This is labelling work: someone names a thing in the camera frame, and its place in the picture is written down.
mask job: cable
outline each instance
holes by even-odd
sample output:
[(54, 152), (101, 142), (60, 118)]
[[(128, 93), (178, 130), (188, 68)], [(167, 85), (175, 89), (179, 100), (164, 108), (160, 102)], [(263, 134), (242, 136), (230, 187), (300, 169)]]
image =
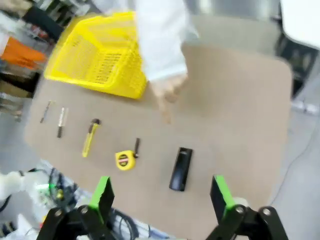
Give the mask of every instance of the cable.
[(148, 224), (148, 239), (151, 237), (151, 227), (150, 225)]
[(5, 210), (5, 208), (8, 206), (8, 203), (9, 203), (9, 201), (10, 201), (10, 199), (11, 199), (11, 196), (12, 196), (12, 195), (8, 196), (8, 197), (5, 199), (3, 205), (0, 207), (0, 213), (1, 213), (3, 210)]
[(56, 201), (56, 198), (54, 198), (54, 195), (53, 195), (52, 189), (51, 189), (52, 178), (53, 178), (53, 176), (54, 176), (55, 170), (56, 170), (56, 169), (53, 167), (53, 168), (51, 169), (51, 172), (50, 172), (50, 175), (49, 175), (49, 195), (50, 195), (50, 198), (52, 199), (52, 201), (53, 201), (56, 205), (58, 205), (58, 204), (57, 204), (57, 201)]
[(315, 127), (314, 127), (314, 129), (313, 129), (313, 131), (312, 131), (312, 134), (311, 134), (311, 136), (310, 136), (310, 139), (309, 139), (307, 145), (305, 146), (304, 150), (302, 150), (302, 152), (301, 152), (300, 154), (298, 154), (298, 156), (296, 156), (296, 157), (292, 160), (292, 162), (290, 162), (289, 166), (287, 167), (286, 172), (285, 172), (284, 177), (283, 177), (283, 181), (282, 181), (282, 183), (281, 183), (281, 185), (280, 185), (280, 187), (279, 187), (276, 195), (274, 196), (273, 200), (271, 201), (270, 206), (271, 206), (272, 204), (274, 204), (275, 200), (276, 200), (277, 197), (279, 196), (279, 193), (280, 193), (280, 191), (282, 190), (282, 187), (283, 187), (283, 185), (284, 185), (284, 183), (285, 183), (285, 181), (286, 181), (288, 172), (289, 172), (290, 168), (293, 166), (293, 163), (295, 163), (298, 159), (300, 159), (300, 158), (309, 150), (309, 147), (312, 145), (314, 139), (315, 139), (316, 136), (317, 136), (316, 133), (317, 133), (318, 130), (319, 130), (319, 125), (320, 125), (319, 123), (320, 123), (320, 115), (319, 115), (318, 118), (317, 118), (317, 121), (316, 121), (316, 123), (315, 123)]
[(32, 168), (28, 171), (28, 173), (35, 173), (35, 172), (44, 172), (47, 176), (49, 176), (48, 172), (42, 168)]
[(130, 240), (134, 240), (136, 238), (139, 237), (139, 231), (138, 228), (135, 224), (135, 222), (133, 221), (133, 219), (125, 214), (123, 214), (122, 212), (116, 210), (116, 209), (112, 209), (111, 210), (111, 218), (113, 219), (113, 222), (116, 221), (116, 216), (119, 216), (121, 218), (120, 222), (119, 222), (119, 235), (120, 237), (123, 239), (123, 235), (122, 235), (122, 229), (121, 229), (121, 223), (124, 221), (129, 229), (129, 233), (130, 233)]
[(25, 235), (24, 236), (27, 236), (28, 235), (28, 233), (30, 233), (30, 231), (31, 230), (36, 230), (36, 231), (40, 231), (40, 228), (36, 228), (36, 227), (32, 227), (32, 228), (30, 228), (28, 231), (26, 231), (26, 233), (25, 233)]

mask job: table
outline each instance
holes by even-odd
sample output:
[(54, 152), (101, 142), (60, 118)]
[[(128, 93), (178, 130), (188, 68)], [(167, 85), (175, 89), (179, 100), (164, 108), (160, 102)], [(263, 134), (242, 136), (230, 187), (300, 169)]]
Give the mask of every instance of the table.
[(281, 0), (282, 24), (285, 34), (299, 44), (320, 49), (320, 1)]
[[(26, 142), (80, 187), (94, 191), (110, 176), (113, 206), (178, 238), (203, 240), (217, 224), (210, 200), (213, 174), (223, 174), (234, 197), (257, 209), (278, 180), (290, 110), (292, 74), (279, 59), (224, 48), (186, 45), (189, 84), (163, 122), (148, 88), (141, 100), (44, 80), (30, 108)], [(49, 100), (56, 101), (45, 123)], [(61, 107), (69, 113), (57, 138)], [(89, 155), (82, 148), (99, 118)], [(115, 153), (134, 148), (134, 169), (120, 171)], [(185, 192), (169, 189), (179, 147), (194, 150)]]

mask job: yellow basket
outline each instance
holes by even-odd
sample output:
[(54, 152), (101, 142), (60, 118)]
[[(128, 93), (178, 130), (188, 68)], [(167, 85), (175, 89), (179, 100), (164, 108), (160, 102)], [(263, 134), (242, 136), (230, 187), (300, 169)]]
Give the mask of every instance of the yellow basket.
[(138, 99), (141, 71), (134, 13), (76, 18), (61, 35), (45, 70), (47, 79)]

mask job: yellow tape measure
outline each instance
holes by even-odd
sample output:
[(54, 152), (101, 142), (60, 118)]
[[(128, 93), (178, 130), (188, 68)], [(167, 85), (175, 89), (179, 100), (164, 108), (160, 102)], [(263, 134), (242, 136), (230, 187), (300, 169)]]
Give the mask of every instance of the yellow tape measure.
[(126, 150), (120, 151), (115, 154), (115, 164), (122, 170), (127, 171), (132, 169), (136, 165), (136, 159), (139, 157), (138, 148), (140, 144), (140, 138), (135, 140), (134, 151)]

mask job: person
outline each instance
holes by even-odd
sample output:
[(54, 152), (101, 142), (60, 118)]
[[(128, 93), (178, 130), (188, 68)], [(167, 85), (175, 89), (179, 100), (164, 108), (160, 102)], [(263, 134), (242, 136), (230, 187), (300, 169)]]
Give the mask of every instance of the person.
[(26, 23), (36, 25), (45, 31), (55, 42), (64, 30), (45, 11), (27, 0), (0, 0), (0, 10), (17, 13)]
[[(105, 14), (128, 11), (127, 0), (92, 0)], [(136, 26), (143, 72), (150, 82), (165, 122), (187, 83), (188, 70), (181, 46), (193, 29), (184, 0), (136, 0)]]

